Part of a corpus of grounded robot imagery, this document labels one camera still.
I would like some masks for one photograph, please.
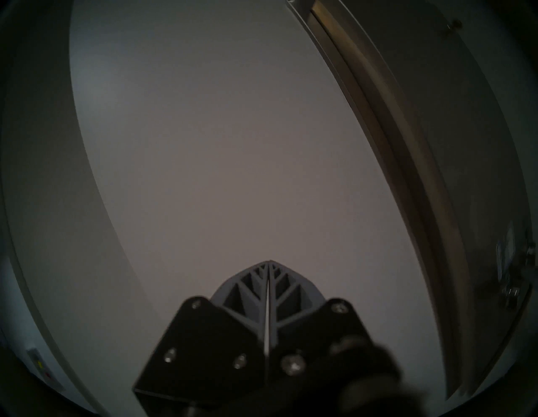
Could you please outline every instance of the black metal plate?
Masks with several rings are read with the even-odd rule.
[[[199,302],[197,308],[193,303]],[[179,309],[134,385],[137,396],[151,395],[202,408],[214,408],[264,384],[265,356],[256,336],[202,297]],[[164,356],[175,348],[170,363]],[[246,366],[234,360],[246,355]]]
[[[346,313],[336,313],[334,305],[343,305]],[[372,344],[353,306],[345,300],[331,299],[312,313],[294,333],[280,339],[278,346],[269,355],[268,380],[288,377],[280,363],[285,355],[300,354],[308,368],[309,364],[330,356],[331,345],[338,343],[344,336],[359,336],[366,341],[367,346],[360,355],[364,362],[364,374],[373,370],[386,370],[395,377],[400,377],[388,354]]]

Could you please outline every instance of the screw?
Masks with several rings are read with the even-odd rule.
[[[170,363],[171,361],[173,361],[175,359],[175,354],[176,354],[175,348],[169,349],[165,353],[165,362]]]
[[[286,375],[299,375],[306,368],[305,359],[301,355],[286,355],[280,361],[280,367]]]
[[[233,362],[233,367],[235,369],[241,369],[241,368],[244,368],[245,366],[246,366],[246,355],[245,354],[241,354],[237,358],[235,358],[235,360]]]
[[[334,313],[338,313],[338,314],[345,314],[347,313],[349,310],[347,308],[347,306],[342,303],[342,302],[335,302],[332,306],[331,306],[331,310],[334,312]]]

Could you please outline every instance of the gray 3d-printed part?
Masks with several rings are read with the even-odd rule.
[[[258,336],[265,335],[268,262],[254,265],[229,278],[211,297],[211,302],[226,310]]]
[[[325,298],[308,279],[272,260],[254,265],[228,279],[211,302],[265,340],[268,303],[269,347],[294,331]]]

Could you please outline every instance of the white wall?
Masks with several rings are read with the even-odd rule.
[[[65,388],[61,394],[72,402],[95,413],[95,410],[78,392],[71,380],[65,375],[61,366],[41,336],[17,284],[9,258],[0,254],[0,328],[15,355],[26,365],[28,370],[43,380],[30,357],[28,349],[35,348],[54,374],[56,380]]]
[[[97,401],[143,415],[132,384],[182,301],[268,258],[353,302],[442,401],[404,222],[285,2],[76,1],[69,39],[68,12],[56,2],[18,51],[2,181],[29,291]]]
[[[353,302],[442,402],[427,288],[337,82],[282,0],[76,1],[74,100],[118,239],[164,322],[274,259]]]
[[[0,141],[6,216],[69,366],[108,413],[144,416],[131,387],[168,323],[126,259],[88,164],[69,76],[70,12],[69,0],[55,1],[13,63]]]

